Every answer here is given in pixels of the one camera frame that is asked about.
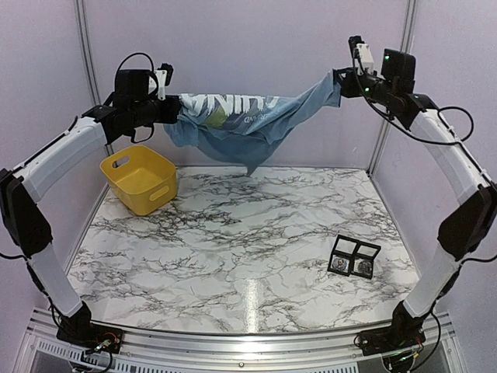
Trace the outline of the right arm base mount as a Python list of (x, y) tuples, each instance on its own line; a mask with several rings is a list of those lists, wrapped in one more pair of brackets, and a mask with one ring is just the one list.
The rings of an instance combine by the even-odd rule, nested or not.
[(388, 326), (360, 331), (354, 344), (362, 350), (364, 356), (370, 356), (418, 346), (425, 341), (426, 337), (421, 329), (401, 334)]

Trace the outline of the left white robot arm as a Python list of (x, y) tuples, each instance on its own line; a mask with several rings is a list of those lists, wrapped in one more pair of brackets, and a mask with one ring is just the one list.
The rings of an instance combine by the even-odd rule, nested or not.
[(61, 330), (82, 346), (98, 339), (92, 313), (57, 261), (49, 222), (38, 207), (47, 191), (87, 156), (139, 127), (174, 124), (178, 96), (145, 98), (125, 107), (94, 106), (14, 169), (1, 171), (1, 215), (12, 241), (22, 250), (37, 287), (62, 318)]

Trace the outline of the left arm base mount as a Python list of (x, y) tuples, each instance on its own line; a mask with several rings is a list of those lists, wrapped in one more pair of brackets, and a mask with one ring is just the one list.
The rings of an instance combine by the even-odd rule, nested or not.
[(58, 340), (85, 347), (87, 350), (110, 352), (118, 354), (123, 342), (124, 331), (109, 326), (94, 325), (88, 336), (71, 336), (59, 328), (56, 334)]

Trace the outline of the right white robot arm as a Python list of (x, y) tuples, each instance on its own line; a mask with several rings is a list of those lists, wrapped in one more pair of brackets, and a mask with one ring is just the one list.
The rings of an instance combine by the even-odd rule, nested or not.
[(455, 284), (464, 262), (480, 246), (496, 217), (496, 183), (478, 164), (429, 96), (411, 83), (387, 80), (358, 68), (334, 73), (346, 98), (364, 98), (411, 139), (422, 143), (444, 180), (454, 207), (436, 231), (436, 251), (413, 290), (394, 309), (381, 331), (390, 347), (414, 337), (433, 307)]

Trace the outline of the light blue printed t-shirt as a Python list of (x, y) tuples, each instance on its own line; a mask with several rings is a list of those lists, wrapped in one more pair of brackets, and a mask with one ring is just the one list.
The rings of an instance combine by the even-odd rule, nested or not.
[(290, 132), (322, 107), (340, 107), (341, 88), (329, 72), (295, 97), (241, 94), (179, 95), (174, 124), (164, 130), (177, 147), (198, 148), (207, 157), (243, 165), (252, 174)]

